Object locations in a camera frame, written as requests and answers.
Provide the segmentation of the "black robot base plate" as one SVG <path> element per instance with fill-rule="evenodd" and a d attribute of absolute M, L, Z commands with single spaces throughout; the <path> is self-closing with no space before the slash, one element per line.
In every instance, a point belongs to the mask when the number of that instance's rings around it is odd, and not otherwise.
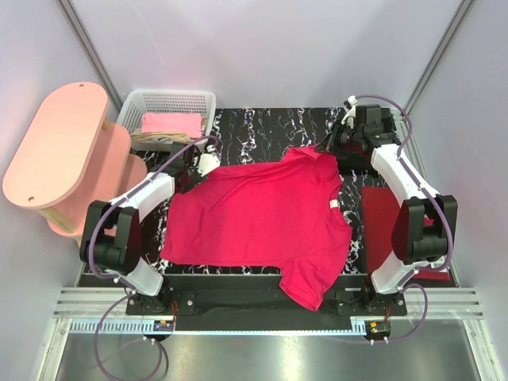
<path fill-rule="evenodd" d="M 279 287 L 280 275 L 167 275 L 162 296 L 138 294 L 128 315 L 176 314 L 179 331 L 309 332 L 355 331 L 356 319 L 403 317 L 400 294 L 376 296 L 366 275 L 340 275 L 317 311 L 308 310 Z"/>

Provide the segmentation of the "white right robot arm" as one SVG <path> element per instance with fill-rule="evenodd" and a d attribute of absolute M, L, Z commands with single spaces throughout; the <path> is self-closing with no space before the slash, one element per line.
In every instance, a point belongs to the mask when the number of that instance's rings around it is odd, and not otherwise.
<path fill-rule="evenodd" d="M 399 211 L 391 234 L 391 252 L 370 272 L 359 297 L 348 303 L 354 311 L 385 314 L 402 301 L 402 290 L 420 271 L 439 271 L 452 257 L 458 204 L 451 195 L 431 187 L 409 161 L 395 131 L 392 111 L 380 105 L 344 104 L 317 152 L 335 156 L 341 171 L 369 171 L 381 176 Z"/>

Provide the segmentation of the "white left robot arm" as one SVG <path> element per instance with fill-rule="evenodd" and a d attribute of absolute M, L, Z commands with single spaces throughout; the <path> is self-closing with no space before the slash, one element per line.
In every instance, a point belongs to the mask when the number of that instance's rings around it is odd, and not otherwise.
<path fill-rule="evenodd" d="M 156 298 L 164 288 L 161 274 L 142 258 L 141 222 L 160 203 L 182 193 L 206 177 L 204 153 L 196 141 L 174 143 L 168 158 L 121 195 L 87 209 L 79 257 L 99 279 L 123 283 L 134 292 Z"/>

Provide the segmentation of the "red t shirt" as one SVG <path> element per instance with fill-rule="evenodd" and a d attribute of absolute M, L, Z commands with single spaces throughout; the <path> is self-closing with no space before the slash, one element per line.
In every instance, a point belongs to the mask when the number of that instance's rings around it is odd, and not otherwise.
<path fill-rule="evenodd" d="M 336 159 L 290 148 L 278 162 L 220 167 L 171 200 L 163 260 L 276 267 L 280 288 L 318 310 L 342 272 L 352 230 L 338 206 Z"/>

